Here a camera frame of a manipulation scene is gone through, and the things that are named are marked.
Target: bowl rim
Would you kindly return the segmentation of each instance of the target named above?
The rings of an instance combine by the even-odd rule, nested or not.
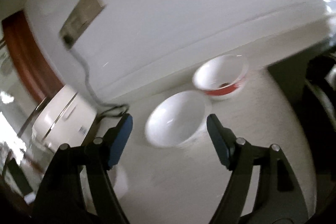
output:
[[[244,60],[244,63],[243,63],[243,69],[241,71],[241,73],[238,75],[238,77],[232,82],[230,83],[229,85],[226,85],[226,86],[223,86],[221,88],[218,88],[218,89],[204,89],[204,88],[201,88],[197,83],[196,83],[196,77],[197,75],[199,74],[200,70],[205,66],[207,65],[210,61],[213,61],[215,59],[220,59],[220,58],[223,58],[225,56],[231,56],[231,57],[240,57]],[[247,74],[248,72],[248,69],[249,69],[249,65],[248,65],[248,61],[247,61],[247,58],[242,55],[242,54],[239,54],[239,55],[236,55],[236,54],[224,54],[224,55],[220,55],[220,56],[217,56],[215,58],[211,58],[210,60],[208,60],[207,62],[205,62],[203,65],[201,65],[194,73],[193,75],[193,79],[192,79],[192,82],[194,84],[194,86],[199,89],[199,90],[202,90],[202,91],[214,91],[214,90],[224,90],[228,87],[231,87],[232,85],[235,85],[237,82],[241,81]]]
[[[152,142],[152,139],[149,138],[148,136],[148,130],[149,130],[149,120],[152,118],[154,112],[163,104],[165,103],[168,99],[174,97],[175,95],[178,95],[178,94],[181,94],[181,93],[190,93],[190,92],[193,92],[193,93],[197,93],[198,95],[201,95],[200,98],[203,99],[203,102],[204,102],[204,115],[203,115],[203,119],[202,121],[199,123],[197,129],[195,130],[195,132],[189,136],[189,138],[185,139],[184,141],[178,143],[178,144],[175,144],[175,145],[161,145],[161,144],[158,144],[157,142]],[[184,90],[184,91],[181,91],[181,92],[178,92],[178,93],[175,93],[173,94],[172,96],[169,96],[168,98],[166,98],[164,101],[162,101],[160,104],[158,104],[155,109],[151,112],[151,114],[148,116],[147,118],[147,121],[146,121],[146,124],[145,124],[145,131],[144,131],[144,134],[145,134],[145,137],[146,137],[146,140],[153,146],[155,147],[159,147],[159,148],[170,148],[170,147],[181,147],[183,146],[184,144],[188,143],[198,132],[199,130],[202,128],[202,125],[206,122],[206,119],[208,117],[208,115],[211,114],[211,108],[212,108],[212,104],[210,102],[210,99],[208,98],[208,96],[206,96],[204,93],[200,92],[199,90]]]

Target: metal pin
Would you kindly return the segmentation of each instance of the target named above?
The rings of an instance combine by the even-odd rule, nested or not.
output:
[[[67,150],[70,147],[67,143],[63,143],[59,146],[60,150]]]
[[[278,146],[277,144],[272,144],[271,148],[276,152],[278,152],[280,150],[280,146]]]
[[[100,137],[97,137],[97,138],[95,138],[95,139],[93,140],[93,143],[94,143],[94,144],[101,144],[102,142],[103,142],[103,139],[100,138]]]
[[[244,138],[237,138],[236,143],[240,145],[244,145],[246,143],[246,140]]]

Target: blue gripper pad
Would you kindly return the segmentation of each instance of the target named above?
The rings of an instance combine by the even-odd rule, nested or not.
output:
[[[108,166],[112,168],[116,165],[125,148],[128,137],[132,132],[133,117],[126,113],[122,116],[116,127],[110,128],[103,137],[104,143],[110,149]]]
[[[231,170],[233,155],[235,152],[236,136],[231,129],[222,126],[215,114],[207,118],[207,130],[217,152],[219,161],[227,169]]]

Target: red and white bowl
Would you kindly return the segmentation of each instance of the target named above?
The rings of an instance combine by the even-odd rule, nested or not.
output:
[[[248,63],[242,55],[222,55],[204,63],[194,74],[194,86],[214,100],[229,99],[245,86]]]

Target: power cord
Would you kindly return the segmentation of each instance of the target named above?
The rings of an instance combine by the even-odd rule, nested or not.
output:
[[[104,110],[102,113],[98,114],[97,121],[100,122],[105,117],[122,117],[125,113],[129,110],[128,104],[114,104],[114,103],[104,103],[102,100],[98,98],[95,91],[93,90],[91,84],[90,84],[90,67],[86,60],[73,48],[69,47],[68,45],[71,45],[72,37],[65,36],[63,37],[64,43],[68,51],[71,53],[74,59],[82,66],[84,73],[85,73],[85,86],[88,90],[89,94],[91,95],[92,99],[100,106],[102,107],[109,107],[109,109]],[[121,111],[117,114],[109,114],[111,111],[116,111],[117,109],[120,109]]]

